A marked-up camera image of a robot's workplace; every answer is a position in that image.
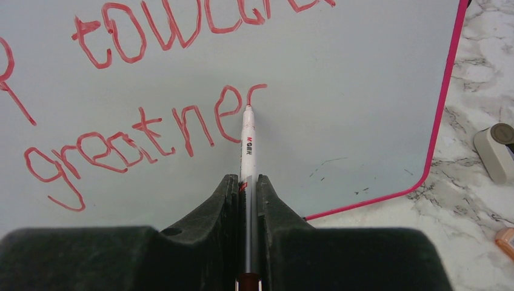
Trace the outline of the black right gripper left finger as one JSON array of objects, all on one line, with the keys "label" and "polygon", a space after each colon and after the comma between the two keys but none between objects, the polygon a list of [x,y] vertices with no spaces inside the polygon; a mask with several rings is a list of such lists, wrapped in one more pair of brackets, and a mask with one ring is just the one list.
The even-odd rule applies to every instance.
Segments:
[{"label": "black right gripper left finger", "polygon": [[238,177],[165,228],[25,228],[1,240],[2,290],[234,290]]}]

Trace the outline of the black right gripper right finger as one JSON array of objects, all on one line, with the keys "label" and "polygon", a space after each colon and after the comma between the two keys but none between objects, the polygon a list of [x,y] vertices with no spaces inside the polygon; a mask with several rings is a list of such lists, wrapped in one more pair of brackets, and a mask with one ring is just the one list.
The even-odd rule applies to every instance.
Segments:
[{"label": "black right gripper right finger", "polygon": [[279,198],[268,176],[262,203],[264,290],[451,290],[428,237],[409,228],[311,226]]}]

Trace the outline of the red framed whiteboard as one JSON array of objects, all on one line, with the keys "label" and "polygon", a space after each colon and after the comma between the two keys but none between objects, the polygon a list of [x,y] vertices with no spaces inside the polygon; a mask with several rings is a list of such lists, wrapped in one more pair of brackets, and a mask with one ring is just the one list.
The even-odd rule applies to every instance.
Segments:
[{"label": "red framed whiteboard", "polygon": [[426,179],[467,1],[2,1],[1,233],[162,229],[256,165],[313,219]]}]

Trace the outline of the red capped white marker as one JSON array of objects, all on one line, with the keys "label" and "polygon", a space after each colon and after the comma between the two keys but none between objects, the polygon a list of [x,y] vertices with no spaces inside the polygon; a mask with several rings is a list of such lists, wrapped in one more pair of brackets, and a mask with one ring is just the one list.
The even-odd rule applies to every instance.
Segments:
[{"label": "red capped white marker", "polygon": [[242,116],[241,166],[239,175],[240,263],[238,290],[259,290],[258,196],[256,193],[255,117],[250,105]]}]

